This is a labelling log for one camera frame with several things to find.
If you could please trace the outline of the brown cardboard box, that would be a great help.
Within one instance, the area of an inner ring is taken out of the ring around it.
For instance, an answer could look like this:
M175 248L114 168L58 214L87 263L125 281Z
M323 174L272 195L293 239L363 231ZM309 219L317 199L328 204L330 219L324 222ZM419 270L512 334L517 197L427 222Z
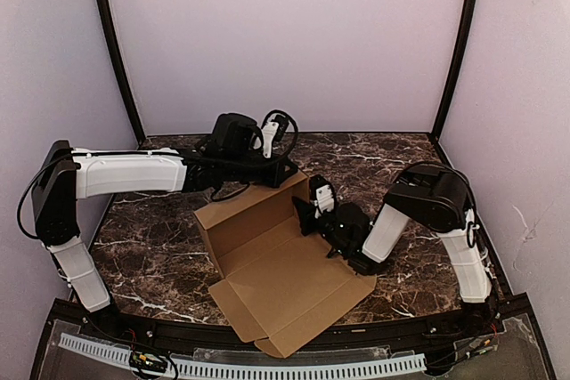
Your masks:
M298 172L278 189L254 185L194 214L221 280L208 290L244 343L288 358L368 296L356 274L314 233L304 236L292 199L309 197Z

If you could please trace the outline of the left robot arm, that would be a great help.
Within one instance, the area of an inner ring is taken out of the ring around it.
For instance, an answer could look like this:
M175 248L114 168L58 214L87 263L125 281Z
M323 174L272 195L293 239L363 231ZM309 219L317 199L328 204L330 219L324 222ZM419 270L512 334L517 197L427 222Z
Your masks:
M137 191L212 190L227 182L279 188L298 167L289 158L298 126L288 113L271 110L262 122L223 113L212 132L190 149L86 150L56 141L22 196L30 198L34 231L62 279L89 312L113 304L77 222L80 199Z

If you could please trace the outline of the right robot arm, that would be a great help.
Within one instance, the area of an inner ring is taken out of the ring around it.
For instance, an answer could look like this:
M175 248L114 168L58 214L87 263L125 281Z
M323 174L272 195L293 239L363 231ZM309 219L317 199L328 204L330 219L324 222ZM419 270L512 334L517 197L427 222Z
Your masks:
M378 214L370 218L354 202L340 203L328 180L309 180L309 199L292 199L300 230L318 233L358 274L376 275L409 222L442 240L466 304L488 303L493 291L488 252L476 241L476 199L462 172L436 162L405 167L388 187Z

